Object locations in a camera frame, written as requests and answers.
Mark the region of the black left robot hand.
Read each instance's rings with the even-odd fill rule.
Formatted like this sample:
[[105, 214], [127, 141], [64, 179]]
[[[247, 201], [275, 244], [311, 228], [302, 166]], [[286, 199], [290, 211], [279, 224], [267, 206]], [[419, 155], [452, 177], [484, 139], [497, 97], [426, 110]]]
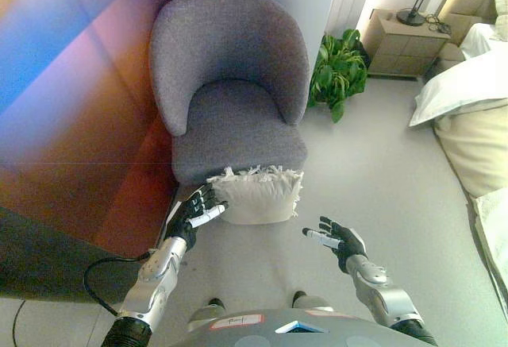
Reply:
[[164, 240], [180, 237], [191, 250], [197, 239], [199, 226], [219, 217], [229, 207], [227, 201], [219, 202], [211, 183], [196, 189], [168, 218]]

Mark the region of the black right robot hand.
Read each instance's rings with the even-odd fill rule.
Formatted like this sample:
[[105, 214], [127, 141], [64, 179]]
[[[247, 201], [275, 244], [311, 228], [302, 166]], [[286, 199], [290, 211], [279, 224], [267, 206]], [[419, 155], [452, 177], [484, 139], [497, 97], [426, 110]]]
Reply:
[[330, 249], [337, 257], [338, 267], [343, 273], [348, 274], [346, 264], [349, 257], [367, 256], [365, 244], [354, 229], [344, 227], [325, 216], [320, 217], [318, 227], [319, 230], [303, 228], [302, 234]]

